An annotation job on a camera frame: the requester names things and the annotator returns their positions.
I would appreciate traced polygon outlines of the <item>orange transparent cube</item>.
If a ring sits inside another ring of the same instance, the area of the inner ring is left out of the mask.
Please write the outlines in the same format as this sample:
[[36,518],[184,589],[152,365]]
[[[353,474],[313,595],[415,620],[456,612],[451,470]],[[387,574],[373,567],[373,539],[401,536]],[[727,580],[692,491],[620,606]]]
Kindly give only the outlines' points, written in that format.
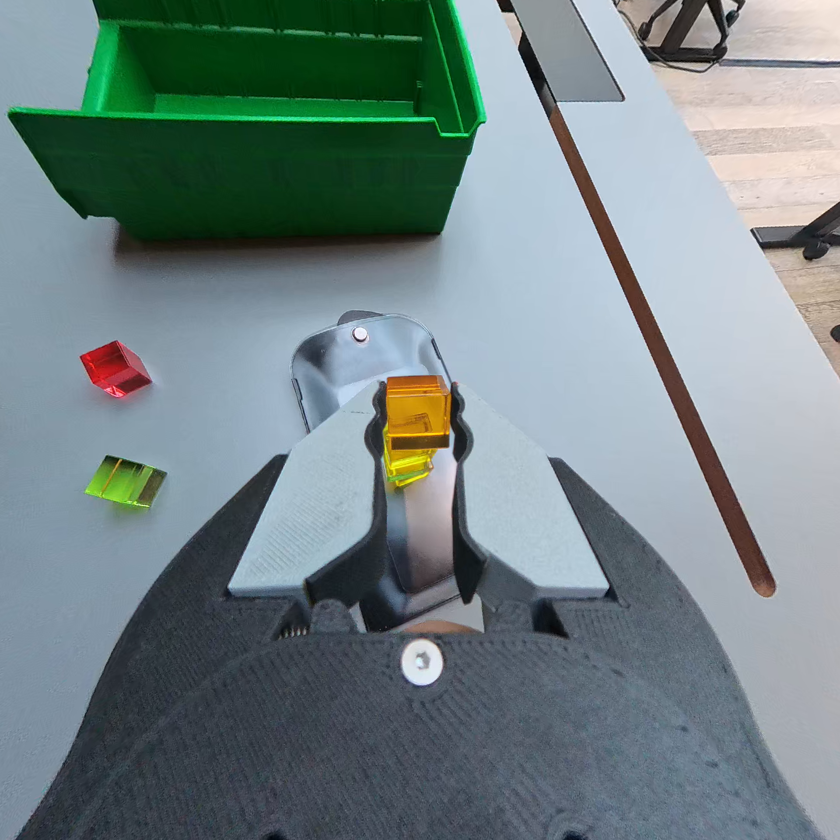
[[385,437],[396,453],[448,448],[451,391],[440,374],[390,376],[385,384]]

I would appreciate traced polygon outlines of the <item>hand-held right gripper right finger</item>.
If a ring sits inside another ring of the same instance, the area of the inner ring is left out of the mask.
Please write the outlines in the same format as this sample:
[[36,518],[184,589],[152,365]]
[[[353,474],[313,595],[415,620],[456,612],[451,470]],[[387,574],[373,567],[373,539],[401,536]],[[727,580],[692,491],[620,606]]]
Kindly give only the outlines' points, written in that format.
[[453,389],[454,569],[463,602],[604,597],[609,581],[550,457],[465,384]]

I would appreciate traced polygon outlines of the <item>green plastic storage bin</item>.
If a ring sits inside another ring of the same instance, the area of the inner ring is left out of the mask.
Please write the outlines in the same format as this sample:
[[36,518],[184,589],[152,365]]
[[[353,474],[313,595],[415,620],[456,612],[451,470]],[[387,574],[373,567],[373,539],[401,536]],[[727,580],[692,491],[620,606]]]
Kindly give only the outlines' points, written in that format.
[[11,108],[141,240],[438,235],[486,119],[450,1],[94,2],[78,110]]

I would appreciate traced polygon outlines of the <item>red transparent cube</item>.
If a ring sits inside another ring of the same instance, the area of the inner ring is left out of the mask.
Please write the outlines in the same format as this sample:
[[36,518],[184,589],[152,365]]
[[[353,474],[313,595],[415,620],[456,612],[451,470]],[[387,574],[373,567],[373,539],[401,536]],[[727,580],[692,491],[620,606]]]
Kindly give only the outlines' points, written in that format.
[[90,382],[106,394],[123,399],[153,383],[139,355],[114,340],[80,355]]

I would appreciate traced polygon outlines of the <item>black table foot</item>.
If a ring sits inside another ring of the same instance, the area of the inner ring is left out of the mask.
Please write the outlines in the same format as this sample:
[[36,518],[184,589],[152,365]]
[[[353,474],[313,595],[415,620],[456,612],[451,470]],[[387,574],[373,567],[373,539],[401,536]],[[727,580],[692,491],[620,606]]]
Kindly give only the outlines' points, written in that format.
[[753,227],[750,233],[762,250],[800,248],[805,260],[820,259],[839,246],[839,203],[803,226]]

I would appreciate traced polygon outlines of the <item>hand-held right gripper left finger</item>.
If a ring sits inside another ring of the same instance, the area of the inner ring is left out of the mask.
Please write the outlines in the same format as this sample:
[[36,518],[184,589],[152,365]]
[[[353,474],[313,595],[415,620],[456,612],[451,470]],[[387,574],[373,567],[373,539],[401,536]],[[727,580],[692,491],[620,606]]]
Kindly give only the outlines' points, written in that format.
[[383,384],[373,382],[292,449],[227,591],[352,607],[387,555]]

